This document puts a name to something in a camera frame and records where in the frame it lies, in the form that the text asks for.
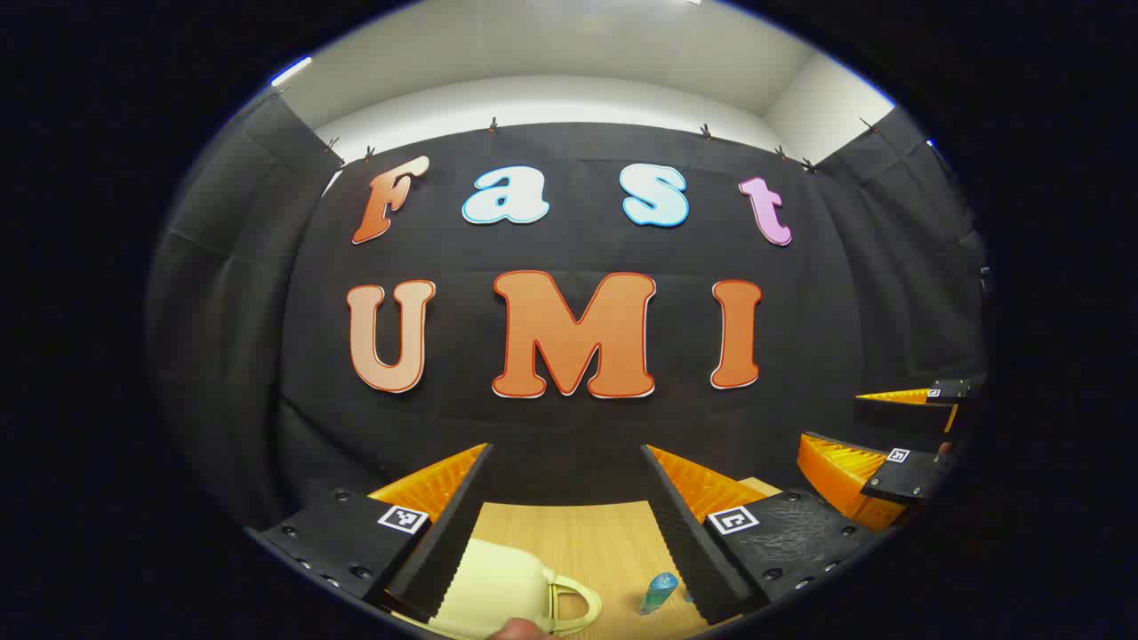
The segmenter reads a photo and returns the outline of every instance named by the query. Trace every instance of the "black curtain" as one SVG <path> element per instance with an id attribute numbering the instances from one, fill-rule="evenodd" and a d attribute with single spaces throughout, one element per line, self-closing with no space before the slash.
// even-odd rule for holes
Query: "black curtain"
<path id="1" fill-rule="evenodd" d="M 546 504 L 642 499 L 630 474 L 645 442 L 733 477 L 799 486 L 803 430 L 926 450 L 939 433 L 906 441 L 883 432 L 857 413 L 852 396 L 982 371 L 982 257 L 950 174 L 912 122 L 894 112 L 877 129 L 816 173 L 745 145 L 583 123 L 446 136 L 346 165 L 300 241 L 278 319 L 273 446 L 287 494 L 303 502 L 318 479 L 374 489 L 487 441 L 500 460 L 511 460 L 512 474 L 490 499 Z M 431 166 L 412 179 L 391 228 L 352 245 L 371 179 L 419 155 Z M 627 220 L 618 175 L 632 163 L 684 174 L 691 214 L 682 225 Z M 475 179 L 509 165 L 544 173 L 546 216 L 533 224 L 463 221 Z M 782 197 L 780 219 L 794 233 L 786 247 L 761 237 L 739 191 L 754 175 Z M 655 392 L 627 401 L 594 399 L 584 386 L 568 397 L 552 387 L 538 400 L 496 396 L 490 381 L 502 370 L 505 306 L 493 280 L 518 269 L 550 271 L 578 315 L 605 273 L 654 278 L 646 342 Z M 438 286 L 427 311 L 423 377 L 404 394 L 376 392 L 351 363 L 345 295 L 360 285 L 390 294 L 418 278 Z M 710 290 L 726 278 L 754 281 L 764 301 L 756 314 L 759 380 L 724 392 L 708 376 L 720 339 Z M 393 362 L 398 305 L 388 300 L 378 318 L 378 351 Z M 541 360 L 538 374 L 550 379 Z"/>
<path id="2" fill-rule="evenodd" d="M 156 393 L 195 470 L 242 522 L 283 517 L 270 444 L 284 295 L 340 164 L 263 95 L 190 170 L 155 254 L 146 339 Z"/>

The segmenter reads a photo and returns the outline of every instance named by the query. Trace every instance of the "ceiling light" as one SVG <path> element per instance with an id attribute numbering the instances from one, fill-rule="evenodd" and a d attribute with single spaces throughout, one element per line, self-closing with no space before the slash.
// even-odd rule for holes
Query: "ceiling light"
<path id="1" fill-rule="evenodd" d="M 290 67 L 288 67 L 288 69 L 286 69 L 284 73 L 282 73 L 282 74 L 280 74 L 280 75 L 278 75 L 277 77 L 273 79 L 272 85 L 273 87 L 279 87 L 282 82 L 284 82 L 288 79 L 290 79 L 294 75 L 296 75 L 296 72 L 298 72 L 298 71 L 303 69 L 304 67 L 308 66 L 308 64 L 311 64 L 311 63 L 312 63 L 312 56 L 308 56 L 305 59 L 300 60 L 299 63 L 297 63 L 297 64 L 290 66 Z"/>

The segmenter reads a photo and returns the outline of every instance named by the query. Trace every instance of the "pink letter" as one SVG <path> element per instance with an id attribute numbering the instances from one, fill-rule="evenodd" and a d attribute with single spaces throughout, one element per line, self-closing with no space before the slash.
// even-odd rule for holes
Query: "pink letter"
<path id="1" fill-rule="evenodd" d="M 754 210 L 754 222 L 759 231 L 773 245 L 785 247 L 790 244 L 790 228 L 778 223 L 775 206 L 782 206 L 778 194 L 767 190 L 767 183 L 761 178 L 751 178 L 739 183 L 739 190 L 751 197 L 751 208 Z"/>

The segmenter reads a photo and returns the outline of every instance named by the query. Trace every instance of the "white letter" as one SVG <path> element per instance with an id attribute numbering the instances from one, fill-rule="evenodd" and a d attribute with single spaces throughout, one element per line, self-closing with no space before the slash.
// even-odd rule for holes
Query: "white letter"
<path id="1" fill-rule="evenodd" d="M 625 198 L 625 215 L 636 224 L 675 227 L 687 220 L 687 198 L 681 192 L 687 182 L 675 169 L 630 164 L 620 172 L 620 186 L 633 196 Z"/>
<path id="2" fill-rule="evenodd" d="M 495 187 L 505 180 L 505 184 Z M 506 166 L 484 173 L 475 180 L 480 189 L 462 205 L 462 218 L 475 224 L 493 224 L 503 218 L 514 224 L 529 224 L 550 211 L 542 199 L 545 177 L 531 166 Z"/>

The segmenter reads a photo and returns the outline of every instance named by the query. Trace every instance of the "bag handle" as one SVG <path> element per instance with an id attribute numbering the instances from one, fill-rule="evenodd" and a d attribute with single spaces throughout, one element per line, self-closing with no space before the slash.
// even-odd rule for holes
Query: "bag handle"
<path id="1" fill-rule="evenodd" d="M 580 584 L 576 580 L 572 580 L 571 577 L 566 577 L 563 575 L 559 575 L 555 576 L 553 581 L 550 583 L 550 588 L 553 590 L 554 602 L 556 602 L 556 599 L 559 596 L 561 596 L 561 593 L 576 593 L 582 598 L 584 598 L 585 602 L 588 605 L 588 612 L 580 617 L 572 620 L 558 620 L 556 617 L 554 617 L 553 618 L 554 633 L 559 635 L 569 635 L 570 633 L 576 633 L 582 629 L 585 629 L 586 626 L 592 624 L 593 621 L 596 620 L 596 616 L 601 615 L 601 597 L 597 596 L 595 591 Z"/>

